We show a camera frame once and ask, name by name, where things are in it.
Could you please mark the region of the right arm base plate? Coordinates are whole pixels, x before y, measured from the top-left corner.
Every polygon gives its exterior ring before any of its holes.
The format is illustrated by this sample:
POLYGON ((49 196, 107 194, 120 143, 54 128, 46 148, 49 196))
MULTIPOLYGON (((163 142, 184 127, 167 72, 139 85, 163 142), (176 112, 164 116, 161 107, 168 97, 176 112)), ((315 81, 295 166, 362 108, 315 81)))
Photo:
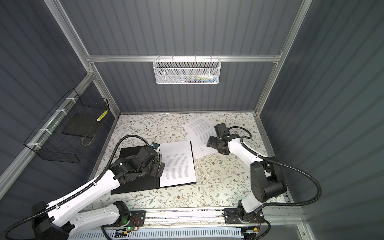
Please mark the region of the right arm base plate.
POLYGON ((237 208, 225 208, 222 210, 226 224, 263 224, 265 221, 259 213, 243 213, 237 208))

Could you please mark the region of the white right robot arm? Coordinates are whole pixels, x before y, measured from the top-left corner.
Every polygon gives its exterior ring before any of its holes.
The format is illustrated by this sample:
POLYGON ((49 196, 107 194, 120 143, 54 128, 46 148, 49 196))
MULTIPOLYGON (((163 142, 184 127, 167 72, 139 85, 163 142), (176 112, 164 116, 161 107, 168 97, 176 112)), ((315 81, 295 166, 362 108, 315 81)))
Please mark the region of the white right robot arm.
POLYGON ((234 154, 250 168, 251 192, 237 206, 236 216, 243 223, 253 218, 269 199, 287 191, 281 166, 268 162, 267 157, 248 146, 237 134, 222 138, 209 137, 207 147, 222 155, 234 154))

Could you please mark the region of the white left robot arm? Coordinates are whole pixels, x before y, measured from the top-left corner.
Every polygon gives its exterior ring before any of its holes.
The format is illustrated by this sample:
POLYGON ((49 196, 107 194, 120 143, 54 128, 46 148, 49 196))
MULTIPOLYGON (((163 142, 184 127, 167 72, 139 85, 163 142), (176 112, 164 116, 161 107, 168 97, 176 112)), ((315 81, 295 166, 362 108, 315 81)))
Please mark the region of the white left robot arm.
POLYGON ((88 183, 89 189, 83 185, 56 201, 34 205, 34 212, 43 207, 53 207, 52 211, 32 221, 35 238, 67 240, 78 233, 114 224, 132 230, 139 225, 139 222, 132 217, 123 201, 116 201, 101 210, 87 212, 82 210, 97 198, 128 182, 146 175, 161 177, 164 168, 160 145, 156 143, 141 147, 136 155, 118 158, 108 167, 104 175, 99 175, 88 183))

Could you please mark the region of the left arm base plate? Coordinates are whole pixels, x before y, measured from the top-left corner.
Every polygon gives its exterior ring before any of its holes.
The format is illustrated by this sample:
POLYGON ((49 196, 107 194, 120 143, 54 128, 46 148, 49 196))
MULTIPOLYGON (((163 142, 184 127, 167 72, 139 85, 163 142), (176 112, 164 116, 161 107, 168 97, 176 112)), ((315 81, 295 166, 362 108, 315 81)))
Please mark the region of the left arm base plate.
POLYGON ((146 219, 146 213, 146 211, 124 213, 119 217, 118 225, 129 230, 142 227, 146 219))

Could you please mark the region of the printed paper sheet back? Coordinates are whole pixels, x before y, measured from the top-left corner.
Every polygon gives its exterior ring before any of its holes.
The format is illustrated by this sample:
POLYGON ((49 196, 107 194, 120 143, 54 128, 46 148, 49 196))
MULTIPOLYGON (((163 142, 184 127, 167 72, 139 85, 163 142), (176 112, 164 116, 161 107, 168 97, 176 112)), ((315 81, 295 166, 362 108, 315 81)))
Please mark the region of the printed paper sheet back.
POLYGON ((207 147, 210 136, 216 136, 214 125, 207 116, 201 116, 185 124, 184 130, 187 133, 187 139, 192 143, 195 159, 201 159, 218 152, 214 148, 207 147))

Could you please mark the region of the red folder black inside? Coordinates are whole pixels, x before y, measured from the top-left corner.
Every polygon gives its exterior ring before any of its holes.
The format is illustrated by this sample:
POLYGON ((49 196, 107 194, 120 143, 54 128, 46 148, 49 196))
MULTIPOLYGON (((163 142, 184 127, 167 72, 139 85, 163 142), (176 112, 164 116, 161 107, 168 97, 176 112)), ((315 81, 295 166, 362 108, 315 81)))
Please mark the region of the red folder black inside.
POLYGON ((121 182, 113 195, 197 183, 189 141, 122 148, 111 169, 121 182))

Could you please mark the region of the printed paper sheet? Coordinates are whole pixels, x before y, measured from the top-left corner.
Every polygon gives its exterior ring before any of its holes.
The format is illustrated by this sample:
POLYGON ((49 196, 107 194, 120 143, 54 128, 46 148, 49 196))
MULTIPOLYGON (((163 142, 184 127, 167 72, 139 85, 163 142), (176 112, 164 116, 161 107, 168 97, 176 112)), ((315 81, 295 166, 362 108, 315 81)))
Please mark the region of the printed paper sheet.
POLYGON ((197 183, 192 144, 190 141, 160 144, 165 168, 160 177, 160 188, 197 183))
POLYGON ((187 133, 187 139, 192 143, 195 159, 201 159, 218 152, 214 148, 207 147, 210 136, 216 136, 214 125, 207 116, 201 116, 185 124, 184 130, 187 133))

